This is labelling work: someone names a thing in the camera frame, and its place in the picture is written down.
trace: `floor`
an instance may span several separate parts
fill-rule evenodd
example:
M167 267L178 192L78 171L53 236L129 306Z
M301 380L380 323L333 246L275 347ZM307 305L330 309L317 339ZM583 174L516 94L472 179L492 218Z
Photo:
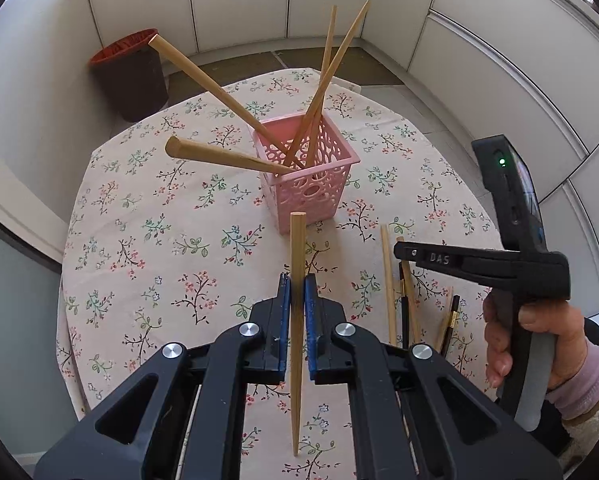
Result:
M310 67L319 70L323 53L322 48L262 52L209 63L202 65L201 68L221 86L225 86L283 68ZM496 221L493 200L490 193L482 186L477 164L446 125L407 86L404 86L397 76L358 47L348 49L335 76L360 85L362 95L390 108L412 122L446 158L481 202L491 219ZM183 72L177 72L167 77L166 84L169 93L166 106L175 105L204 91ZM113 134L116 135L129 126L131 124L120 119L115 125Z

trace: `human hand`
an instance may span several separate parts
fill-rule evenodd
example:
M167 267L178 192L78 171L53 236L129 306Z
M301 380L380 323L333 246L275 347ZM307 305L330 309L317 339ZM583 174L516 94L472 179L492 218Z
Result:
M494 388L502 384L513 366L510 354L511 333L497 320L495 300L489 294L484 300L484 338L486 339L486 380ZM554 390L582 368L588 354L583 332L583 315L564 300L542 300L519 309L519 324L530 332L557 335L555 359L548 380Z

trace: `pink plastic basket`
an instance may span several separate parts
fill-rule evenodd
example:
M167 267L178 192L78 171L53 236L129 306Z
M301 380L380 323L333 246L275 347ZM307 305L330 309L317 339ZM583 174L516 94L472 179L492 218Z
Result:
M300 112L265 121L264 124L277 139L289 146L303 115ZM283 153L268 140L252 129L251 132L260 158L275 162L284 159ZM301 147L295 156L304 161L307 151L308 133L302 139ZM313 167L279 176L260 173L263 195L279 232L286 234L290 231L290 213L293 211L304 211L307 224L335 216L348 173L351 166L357 162L359 156L355 150L342 137L331 118L324 113L319 127Z

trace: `tablecloth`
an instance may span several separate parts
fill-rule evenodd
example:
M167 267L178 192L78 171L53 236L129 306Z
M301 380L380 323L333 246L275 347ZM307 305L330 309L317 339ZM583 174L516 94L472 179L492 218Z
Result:
M280 70L226 87L259 120L310 103L313 70ZM406 118L332 84L324 104L361 156L333 219L308 226L306 266L320 294L388 341L379 225L391 243L501 248L468 187ZM209 343L276 293L289 240L262 200L258 173L173 160L171 135L254 154L246 124L210 94L145 119L90 158L70 219L57 359L79 416L170 341ZM397 261L393 264L399 285ZM413 269L423 339L434 342L454 287L460 322L448 359L484 391L481 303L487 289ZM242 478L352 479L347 391L305 370L300 455L293 457L288 385L248 388Z

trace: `metal bolt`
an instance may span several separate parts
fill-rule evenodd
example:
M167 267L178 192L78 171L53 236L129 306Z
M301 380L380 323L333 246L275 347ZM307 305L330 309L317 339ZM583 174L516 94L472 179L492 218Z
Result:
M433 357L433 350L428 345L415 345L413 347L413 355L417 359L430 359Z
M162 348L162 354L167 359L175 359L176 357L179 357L180 355L182 355L182 351L182 345L180 345L179 343L169 343L168 345L164 346L164 348Z
M355 325L350 323L339 323L339 325L335 327L335 332L339 335L353 335L355 333Z
M239 327L239 333L246 337L252 337L259 332L259 325L257 323L243 323L241 327Z

